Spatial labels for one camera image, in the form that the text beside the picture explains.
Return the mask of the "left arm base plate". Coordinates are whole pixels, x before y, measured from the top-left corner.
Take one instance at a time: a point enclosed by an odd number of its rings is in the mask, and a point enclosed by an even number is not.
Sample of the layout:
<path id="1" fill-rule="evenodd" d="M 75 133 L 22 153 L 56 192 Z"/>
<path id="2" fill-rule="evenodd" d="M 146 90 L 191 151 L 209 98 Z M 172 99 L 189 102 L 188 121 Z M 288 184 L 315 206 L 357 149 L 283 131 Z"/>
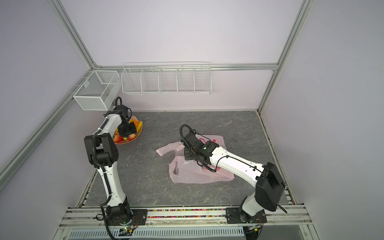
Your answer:
<path id="1" fill-rule="evenodd" d="M 143 226 L 146 224 L 148 209 L 133 209 L 128 215 L 108 217 L 107 225 L 116 227 Z"/>

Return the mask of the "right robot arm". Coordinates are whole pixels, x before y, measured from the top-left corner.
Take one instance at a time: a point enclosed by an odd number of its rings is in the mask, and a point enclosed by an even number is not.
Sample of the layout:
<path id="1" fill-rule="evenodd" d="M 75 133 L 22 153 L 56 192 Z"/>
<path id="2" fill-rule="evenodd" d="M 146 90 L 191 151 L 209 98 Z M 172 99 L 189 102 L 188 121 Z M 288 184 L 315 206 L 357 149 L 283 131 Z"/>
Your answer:
<path id="1" fill-rule="evenodd" d="M 275 212 L 283 208 L 279 201 L 285 191 L 286 183 L 277 166 L 271 162 L 259 164 L 241 158 L 211 140 L 203 142 L 197 138 L 199 133 L 187 124 L 180 127 L 181 143 L 185 147 L 188 160 L 210 172 L 224 169 L 245 180 L 255 188 L 254 192 L 241 203 L 238 213 L 244 223 L 265 212 Z"/>

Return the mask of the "yellow banana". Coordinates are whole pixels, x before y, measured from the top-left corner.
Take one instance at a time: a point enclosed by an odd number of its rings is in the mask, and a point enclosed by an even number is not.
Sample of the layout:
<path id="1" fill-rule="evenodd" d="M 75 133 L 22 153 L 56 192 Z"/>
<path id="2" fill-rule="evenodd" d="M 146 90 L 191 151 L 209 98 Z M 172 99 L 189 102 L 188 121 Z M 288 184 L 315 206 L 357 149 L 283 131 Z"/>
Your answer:
<path id="1" fill-rule="evenodd" d="M 142 128 L 143 128 L 143 122 L 142 121 L 137 121 L 137 132 L 140 133 L 142 131 Z"/>

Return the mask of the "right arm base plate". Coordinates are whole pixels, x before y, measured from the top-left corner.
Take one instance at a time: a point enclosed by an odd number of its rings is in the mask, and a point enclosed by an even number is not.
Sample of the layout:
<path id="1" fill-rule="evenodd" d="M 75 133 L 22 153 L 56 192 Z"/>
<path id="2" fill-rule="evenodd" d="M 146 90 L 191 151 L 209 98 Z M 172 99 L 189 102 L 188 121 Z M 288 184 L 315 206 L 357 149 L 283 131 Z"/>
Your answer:
<path id="1" fill-rule="evenodd" d="M 240 208 L 228 207 L 225 210 L 228 224 L 264 224 L 267 222 L 264 210 L 257 212 L 254 216 L 247 214 Z"/>

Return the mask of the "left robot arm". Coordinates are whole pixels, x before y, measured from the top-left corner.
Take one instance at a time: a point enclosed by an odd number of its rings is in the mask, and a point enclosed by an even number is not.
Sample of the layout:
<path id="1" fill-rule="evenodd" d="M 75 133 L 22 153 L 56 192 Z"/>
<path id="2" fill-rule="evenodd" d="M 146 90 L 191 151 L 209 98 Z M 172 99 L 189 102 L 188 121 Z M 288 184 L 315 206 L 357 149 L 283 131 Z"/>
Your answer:
<path id="1" fill-rule="evenodd" d="M 107 200 L 100 205 L 105 220 L 125 217 L 130 221 L 133 217 L 118 176 L 119 151 L 114 142 L 115 132 L 122 138 L 137 133 L 131 118 L 132 110 L 123 105 L 121 97 L 117 97 L 113 109 L 104 114 L 101 126 L 84 138 L 88 160 L 98 170 L 105 187 Z"/>

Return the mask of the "pink plastic bag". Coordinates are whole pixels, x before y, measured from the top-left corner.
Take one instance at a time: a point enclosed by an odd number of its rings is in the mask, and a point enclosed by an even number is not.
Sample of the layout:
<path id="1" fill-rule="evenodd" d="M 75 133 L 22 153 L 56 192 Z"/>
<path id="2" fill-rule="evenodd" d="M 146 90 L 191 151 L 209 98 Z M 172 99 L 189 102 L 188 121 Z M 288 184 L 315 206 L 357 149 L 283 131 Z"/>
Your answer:
<path id="1" fill-rule="evenodd" d="M 181 142 L 170 143 L 156 150 L 163 156 L 174 152 L 175 158 L 169 164 L 169 175 L 173 183 L 178 184 L 209 184 L 215 182 L 229 182 L 235 175 L 218 167 L 217 172 L 210 172 L 205 167 L 200 167 L 194 160 L 186 160 L 184 145 Z"/>

